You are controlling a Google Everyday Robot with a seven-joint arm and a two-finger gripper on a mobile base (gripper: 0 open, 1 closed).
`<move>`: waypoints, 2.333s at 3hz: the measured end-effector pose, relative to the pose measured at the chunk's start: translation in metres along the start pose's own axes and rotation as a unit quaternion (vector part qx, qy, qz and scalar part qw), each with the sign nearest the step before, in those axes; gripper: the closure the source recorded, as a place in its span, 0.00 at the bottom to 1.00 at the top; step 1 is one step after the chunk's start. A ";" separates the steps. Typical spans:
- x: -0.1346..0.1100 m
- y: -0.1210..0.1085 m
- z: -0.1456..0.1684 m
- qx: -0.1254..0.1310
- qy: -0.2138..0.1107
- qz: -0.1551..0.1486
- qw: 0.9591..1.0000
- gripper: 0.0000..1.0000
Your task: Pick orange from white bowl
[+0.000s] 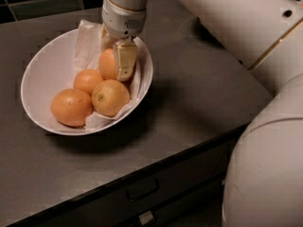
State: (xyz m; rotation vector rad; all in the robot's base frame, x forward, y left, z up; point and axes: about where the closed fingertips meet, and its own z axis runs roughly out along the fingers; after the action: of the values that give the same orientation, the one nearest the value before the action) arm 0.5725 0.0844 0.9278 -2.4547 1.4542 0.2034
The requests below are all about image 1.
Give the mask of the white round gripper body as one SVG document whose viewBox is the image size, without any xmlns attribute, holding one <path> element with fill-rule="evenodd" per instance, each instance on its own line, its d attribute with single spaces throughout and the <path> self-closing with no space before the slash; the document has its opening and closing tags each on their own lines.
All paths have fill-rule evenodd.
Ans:
<svg viewBox="0 0 303 227">
<path fill-rule="evenodd" d="M 123 9 L 111 0 L 103 0 L 101 17 L 110 36 L 120 40 L 136 37 L 142 32 L 147 12 Z"/>
</svg>

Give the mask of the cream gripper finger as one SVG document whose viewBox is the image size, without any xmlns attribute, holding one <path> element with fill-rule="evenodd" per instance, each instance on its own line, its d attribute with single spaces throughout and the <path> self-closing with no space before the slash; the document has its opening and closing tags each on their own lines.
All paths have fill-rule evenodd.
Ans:
<svg viewBox="0 0 303 227">
<path fill-rule="evenodd" d="M 136 58 L 137 46 L 132 38 L 121 39 L 113 46 L 116 60 L 116 78 L 119 81 L 127 81 L 133 74 Z"/>
<path fill-rule="evenodd" d="M 101 25 L 101 42 L 100 42 L 100 51 L 103 52 L 106 49 L 116 49 L 117 39 L 112 37 L 106 29 L 105 24 Z"/>
</svg>

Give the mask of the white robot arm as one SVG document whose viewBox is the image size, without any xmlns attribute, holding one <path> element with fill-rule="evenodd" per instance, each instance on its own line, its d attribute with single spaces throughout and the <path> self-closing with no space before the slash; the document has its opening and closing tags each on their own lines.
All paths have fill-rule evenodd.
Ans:
<svg viewBox="0 0 303 227">
<path fill-rule="evenodd" d="M 300 0 L 178 0 L 273 95 L 232 152 L 222 227 L 303 227 Z"/>
</svg>

